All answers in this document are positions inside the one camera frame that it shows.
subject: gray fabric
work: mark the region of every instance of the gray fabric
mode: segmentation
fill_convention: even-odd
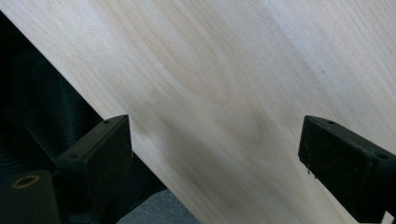
[[[169,190],[152,195],[118,224],[198,224],[190,211]]]

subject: wooden table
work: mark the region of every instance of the wooden table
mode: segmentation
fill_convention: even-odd
[[[396,152],[396,1],[0,0],[204,223],[355,223],[297,157],[304,115]]]

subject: black textured fabric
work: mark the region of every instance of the black textured fabric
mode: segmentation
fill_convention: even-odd
[[[10,22],[0,15],[0,185],[54,159],[102,119]],[[138,157],[120,183],[106,218],[116,222],[165,189]]]

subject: black plastic part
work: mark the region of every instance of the black plastic part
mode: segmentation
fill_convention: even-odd
[[[60,224],[60,216],[48,171],[14,176],[0,189],[0,222],[3,224]]]
[[[300,161],[359,222],[381,222],[394,201],[396,157],[327,119],[306,116]]]
[[[85,213],[86,218],[92,219],[86,221],[102,222],[117,185],[132,163],[132,156],[128,116],[119,116],[99,123],[57,158],[55,163],[61,176],[73,189],[80,190],[80,195],[86,195],[89,202],[88,210],[79,211],[76,219],[82,219]]]

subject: dark cloth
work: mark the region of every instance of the dark cloth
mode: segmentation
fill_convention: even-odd
[[[0,15],[0,185],[30,170],[56,170],[54,160],[102,121],[24,36]],[[137,157],[106,216],[116,222],[163,183]]]

